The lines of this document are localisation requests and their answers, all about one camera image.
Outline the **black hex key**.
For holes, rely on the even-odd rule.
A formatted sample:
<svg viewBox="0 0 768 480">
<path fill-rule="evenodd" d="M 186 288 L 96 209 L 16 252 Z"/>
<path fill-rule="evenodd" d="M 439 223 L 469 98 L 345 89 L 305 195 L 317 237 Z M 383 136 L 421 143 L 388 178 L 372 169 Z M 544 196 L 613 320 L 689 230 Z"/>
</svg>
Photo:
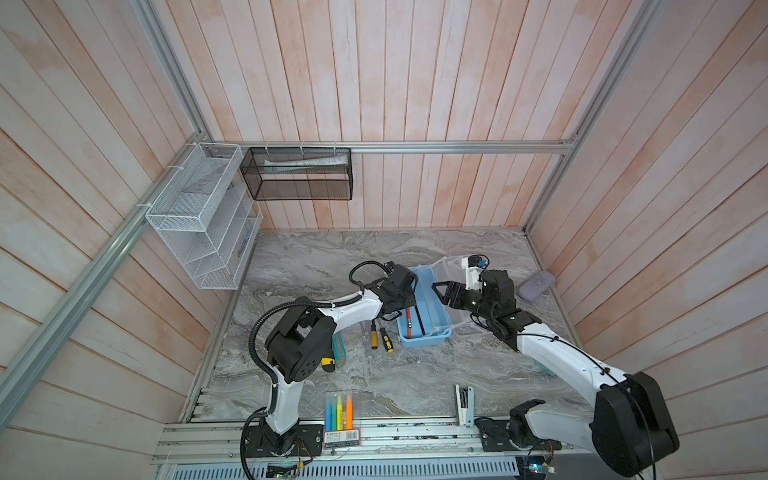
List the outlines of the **black hex key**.
<svg viewBox="0 0 768 480">
<path fill-rule="evenodd" d="M 421 317 L 418 305 L 414 305 L 414 311 L 415 311 L 416 316 L 417 316 L 419 328 L 420 328 L 420 331 L 421 331 L 421 336 L 423 337 L 423 336 L 426 335 L 426 330 L 425 330 L 425 327 L 424 327 L 424 323 L 423 323 L 423 320 L 422 320 L 422 317 Z"/>
</svg>

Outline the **blue plastic tool box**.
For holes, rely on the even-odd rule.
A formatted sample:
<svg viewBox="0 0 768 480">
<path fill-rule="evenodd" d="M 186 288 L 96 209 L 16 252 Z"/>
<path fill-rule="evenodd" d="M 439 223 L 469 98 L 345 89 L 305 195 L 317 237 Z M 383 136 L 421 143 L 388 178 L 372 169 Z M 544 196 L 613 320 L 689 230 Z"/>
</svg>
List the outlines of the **blue plastic tool box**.
<svg viewBox="0 0 768 480">
<path fill-rule="evenodd" d="M 406 349 L 435 346 L 445 342 L 459 327 L 471 326 L 470 314 L 444 305 L 432 289 L 432 284 L 442 281 L 466 283 L 462 256 L 443 257 L 431 265 L 410 266 L 418 277 L 415 297 L 421 315 L 418 321 L 411 308 L 411 333 L 408 333 L 405 315 L 397 319 L 398 335 Z"/>
</svg>

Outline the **large black yellow screwdriver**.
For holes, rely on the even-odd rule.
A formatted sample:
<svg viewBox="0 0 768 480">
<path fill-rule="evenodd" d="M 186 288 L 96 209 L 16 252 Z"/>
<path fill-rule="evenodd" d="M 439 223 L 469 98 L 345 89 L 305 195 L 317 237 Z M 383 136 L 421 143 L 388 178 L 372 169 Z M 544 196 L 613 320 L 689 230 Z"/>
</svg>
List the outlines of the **large black yellow screwdriver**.
<svg viewBox="0 0 768 480">
<path fill-rule="evenodd" d="M 323 357 L 321 359 L 321 367 L 327 373 L 332 373 L 336 370 L 336 361 L 334 358 Z"/>
</svg>

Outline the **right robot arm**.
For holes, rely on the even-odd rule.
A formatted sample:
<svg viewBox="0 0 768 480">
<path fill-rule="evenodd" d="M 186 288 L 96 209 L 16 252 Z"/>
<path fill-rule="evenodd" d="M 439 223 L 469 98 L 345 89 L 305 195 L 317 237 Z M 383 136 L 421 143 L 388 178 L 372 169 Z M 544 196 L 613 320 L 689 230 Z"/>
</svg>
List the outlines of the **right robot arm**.
<svg viewBox="0 0 768 480">
<path fill-rule="evenodd" d="M 644 372 L 628 374 L 607 365 L 518 308 L 506 272 L 486 270 L 471 286 L 442 281 L 433 283 L 432 289 L 442 304 L 468 312 L 498 340 L 551 371 L 590 405 L 590 414 L 551 407 L 541 399 L 512 408 L 506 430 L 516 448 L 559 441 L 596 453 L 624 477 L 679 449 L 657 381 Z"/>
</svg>

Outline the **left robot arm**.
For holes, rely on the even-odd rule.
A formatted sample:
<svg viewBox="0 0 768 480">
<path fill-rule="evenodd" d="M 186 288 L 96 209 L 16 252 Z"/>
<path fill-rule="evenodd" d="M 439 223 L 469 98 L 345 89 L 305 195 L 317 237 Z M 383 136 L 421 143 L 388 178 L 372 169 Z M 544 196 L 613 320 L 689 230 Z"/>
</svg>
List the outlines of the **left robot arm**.
<svg viewBox="0 0 768 480">
<path fill-rule="evenodd" d="M 364 284 L 349 275 L 358 291 L 334 300 L 306 296 L 268 309 L 252 326 L 248 353 L 271 384 L 267 406 L 246 419 L 240 438 L 240 458 L 297 455 L 315 444 L 299 425 L 299 403 L 304 380 L 333 358 L 333 336 L 358 323 L 397 316 L 417 305 L 417 275 L 409 268 L 387 262 L 364 261 L 352 268 L 377 266 L 385 276 Z"/>
</svg>

